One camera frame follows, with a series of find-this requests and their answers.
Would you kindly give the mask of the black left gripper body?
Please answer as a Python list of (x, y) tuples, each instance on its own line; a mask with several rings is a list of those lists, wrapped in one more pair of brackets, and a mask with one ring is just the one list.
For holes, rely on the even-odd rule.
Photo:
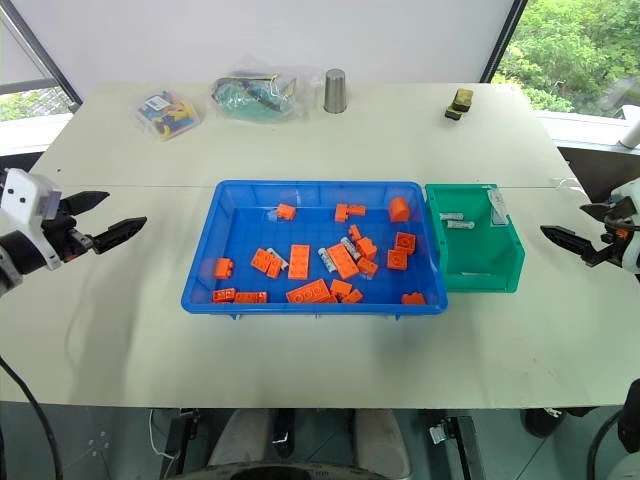
[(62, 213), (62, 200), (55, 217), (42, 223), (42, 230), (60, 260), (71, 261), (92, 248), (92, 239), (76, 230), (75, 216)]

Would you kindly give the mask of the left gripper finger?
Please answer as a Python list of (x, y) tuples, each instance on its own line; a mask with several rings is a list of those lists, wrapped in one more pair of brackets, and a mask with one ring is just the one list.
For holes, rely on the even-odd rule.
[(96, 254), (103, 254), (127, 242), (144, 227), (146, 222), (147, 217), (135, 217), (109, 226), (105, 232), (92, 237), (93, 251)]
[(77, 216), (92, 210), (110, 194), (105, 191), (82, 191), (68, 196), (62, 200), (62, 213), (69, 216)]

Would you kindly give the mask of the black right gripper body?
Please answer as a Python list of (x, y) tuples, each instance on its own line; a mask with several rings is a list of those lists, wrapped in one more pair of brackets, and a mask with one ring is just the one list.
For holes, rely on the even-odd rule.
[(610, 262), (623, 265), (623, 256), (632, 240), (632, 200), (621, 198), (609, 203), (601, 203), (600, 221), (605, 225), (606, 234), (602, 236), (612, 249)]

